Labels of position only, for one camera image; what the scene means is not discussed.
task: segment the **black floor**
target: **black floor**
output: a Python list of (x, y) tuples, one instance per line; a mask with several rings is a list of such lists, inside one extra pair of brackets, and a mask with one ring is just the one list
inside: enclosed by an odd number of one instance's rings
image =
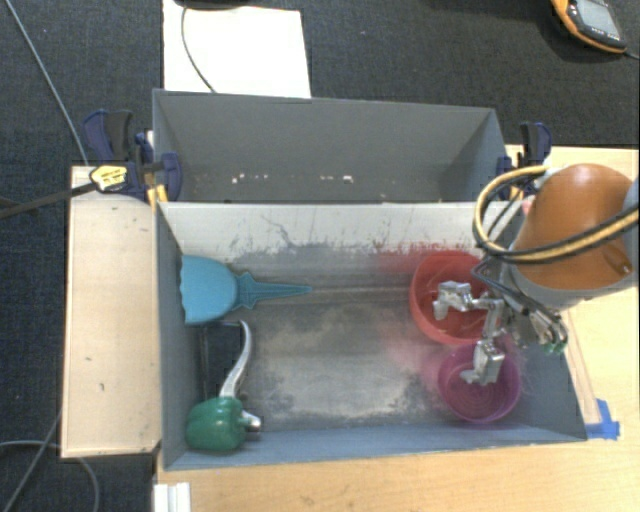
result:
[[(291, 0), (302, 10), (314, 96), (497, 110), (505, 140), (542, 121), (557, 145), (638, 146), (638, 62), (600, 54), (556, 32), (548, 0)], [(617, 0), (630, 47), (640, 4)], [(18, 27), (0, 2), (0, 196), (27, 201), (66, 186), (79, 160)], [(162, 85), (160, 0), (15, 1), (71, 118), (135, 112), (151, 126)], [(0, 442), (41, 439), (60, 407), (65, 205), (0, 221)], [(0, 451), (3, 507), (34, 451)], [(93, 461), (103, 511), (150, 503), (149, 457)], [(82, 471), (48, 456), (16, 510), (90, 510)]]

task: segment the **white paper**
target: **white paper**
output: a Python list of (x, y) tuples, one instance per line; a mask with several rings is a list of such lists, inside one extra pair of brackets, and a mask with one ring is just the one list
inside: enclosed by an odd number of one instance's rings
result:
[[(182, 10), (174, 0), (164, 0), (164, 87), (208, 92), (184, 50)], [(311, 97), (298, 11), (247, 6), (189, 10), (185, 39), (218, 93)]]

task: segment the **gray bin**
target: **gray bin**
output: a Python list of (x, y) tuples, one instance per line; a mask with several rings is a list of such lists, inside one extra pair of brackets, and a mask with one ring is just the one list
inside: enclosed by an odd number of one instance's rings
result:
[[(156, 226), (166, 469), (586, 439), (564, 357), (526, 350), (516, 409), (473, 426), (443, 410), (416, 373), (389, 356), (394, 343), (420, 342), (408, 308), (418, 262), (439, 248), (474, 251), (472, 205), (464, 201), (504, 153), (493, 111), (164, 91), (154, 105), (156, 149), (178, 151), (186, 177), (185, 201), (163, 204)], [(252, 177), (258, 168), (269, 169), (266, 179)], [(288, 180), (288, 189), (279, 186)], [(448, 202), (434, 204), (440, 200)], [(226, 455), (190, 451), (184, 440), (187, 414), (202, 399), (203, 331), (184, 326), (182, 253), (258, 280), (313, 287), (226, 318), (247, 321), (254, 333), (242, 389), (245, 408), (264, 420), (259, 440)]]

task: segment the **blue funnel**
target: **blue funnel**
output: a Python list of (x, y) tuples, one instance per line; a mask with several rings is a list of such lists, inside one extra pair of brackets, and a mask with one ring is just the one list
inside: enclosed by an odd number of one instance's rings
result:
[(244, 306), (253, 309), (256, 302), (309, 293), (310, 286), (258, 283), (251, 274), (233, 274), (211, 258), (182, 256), (180, 293), (186, 325), (217, 320), (229, 311)]

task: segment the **blue tape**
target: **blue tape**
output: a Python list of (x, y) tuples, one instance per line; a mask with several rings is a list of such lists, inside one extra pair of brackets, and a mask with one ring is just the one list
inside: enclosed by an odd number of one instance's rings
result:
[(587, 437), (589, 439), (611, 439), (617, 441), (620, 436), (620, 422), (612, 421), (609, 413), (609, 406), (604, 400), (596, 398), (598, 409), (600, 409), (601, 423), (585, 425)]

